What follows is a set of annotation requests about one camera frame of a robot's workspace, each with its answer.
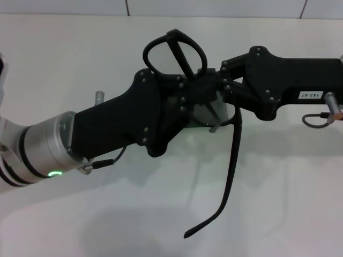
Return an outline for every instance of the metal pin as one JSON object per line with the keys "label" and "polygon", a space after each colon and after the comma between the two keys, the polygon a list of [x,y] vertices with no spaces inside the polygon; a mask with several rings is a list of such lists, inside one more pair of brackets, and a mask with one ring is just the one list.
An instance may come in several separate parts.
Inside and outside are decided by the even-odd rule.
{"label": "metal pin", "polygon": [[95,92],[95,105],[103,103],[104,99],[105,99],[105,93],[103,91]]}
{"label": "metal pin", "polygon": [[330,117],[327,120],[328,123],[333,123],[335,120],[342,119],[343,113],[339,107],[337,99],[333,92],[328,92],[324,96],[325,103],[330,110]]}

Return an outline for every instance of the white tile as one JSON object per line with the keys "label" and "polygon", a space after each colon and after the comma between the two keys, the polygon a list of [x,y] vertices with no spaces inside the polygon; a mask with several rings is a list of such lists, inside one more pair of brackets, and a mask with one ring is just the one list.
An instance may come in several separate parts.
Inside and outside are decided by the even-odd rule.
{"label": "white tile", "polygon": [[303,18],[343,19],[342,0],[309,0]]}
{"label": "white tile", "polygon": [[133,16],[299,18],[305,0],[128,0]]}
{"label": "white tile", "polygon": [[126,15],[125,0],[0,0],[1,13]]}
{"label": "white tile", "polygon": [[11,13],[11,12],[15,12],[15,10],[8,6],[6,3],[2,2],[2,0],[0,0],[0,13]]}

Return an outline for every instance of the robotic arm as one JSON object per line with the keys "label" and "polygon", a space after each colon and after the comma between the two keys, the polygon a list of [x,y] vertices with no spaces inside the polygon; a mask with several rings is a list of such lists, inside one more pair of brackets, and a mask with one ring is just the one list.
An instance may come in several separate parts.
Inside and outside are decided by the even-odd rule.
{"label": "robotic arm", "polygon": [[[148,59],[149,51],[167,42],[184,75],[163,74]],[[179,42],[193,47],[202,68],[192,72]],[[1,80],[5,64],[0,62]],[[143,51],[146,69],[136,73],[131,87],[103,102],[98,93],[94,107],[79,113],[66,112],[44,122],[24,127],[0,118],[0,177],[16,187],[34,184],[77,168],[85,174],[112,165],[118,160],[93,162],[97,156],[136,143],[145,146],[151,157],[165,153],[168,143],[191,121],[210,127],[234,125],[227,183],[217,212],[188,230],[190,237],[214,219],[225,207],[238,157],[242,131],[240,108],[252,111],[261,120],[273,120],[286,104],[327,104],[320,116],[327,124],[343,118],[343,63],[339,59],[290,59],[273,56],[265,47],[255,46],[242,56],[225,60],[219,71],[207,67],[201,47],[178,30],[168,32]],[[220,93],[225,103],[235,106],[234,116],[221,121],[211,106]],[[207,124],[193,114],[195,105],[204,105],[214,116]]]}

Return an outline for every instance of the metal connector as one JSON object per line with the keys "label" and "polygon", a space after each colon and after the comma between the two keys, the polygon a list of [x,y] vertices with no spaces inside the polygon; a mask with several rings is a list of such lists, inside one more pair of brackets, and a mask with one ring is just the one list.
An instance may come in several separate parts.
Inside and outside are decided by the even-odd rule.
{"label": "metal connector", "polygon": [[327,119],[327,123],[332,124],[335,120],[343,118],[343,112],[337,102],[337,99],[333,92],[328,92],[324,96],[325,103],[327,104],[330,115]]}

